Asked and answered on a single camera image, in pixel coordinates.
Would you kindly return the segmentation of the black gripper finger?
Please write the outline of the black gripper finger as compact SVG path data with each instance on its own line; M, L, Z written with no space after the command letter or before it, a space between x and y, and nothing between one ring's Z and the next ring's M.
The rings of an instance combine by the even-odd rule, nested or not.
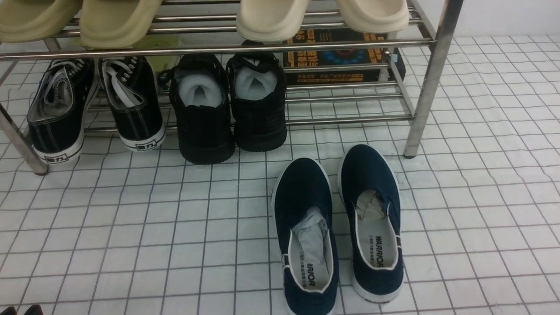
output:
M23 315L44 315L42 307L39 304L30 306Z

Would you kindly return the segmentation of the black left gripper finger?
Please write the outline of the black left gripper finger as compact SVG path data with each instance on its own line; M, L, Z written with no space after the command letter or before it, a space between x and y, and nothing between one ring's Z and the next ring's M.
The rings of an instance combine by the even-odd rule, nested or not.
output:
M0 315L17 315L17 310L15 307L7 307L0 313Z

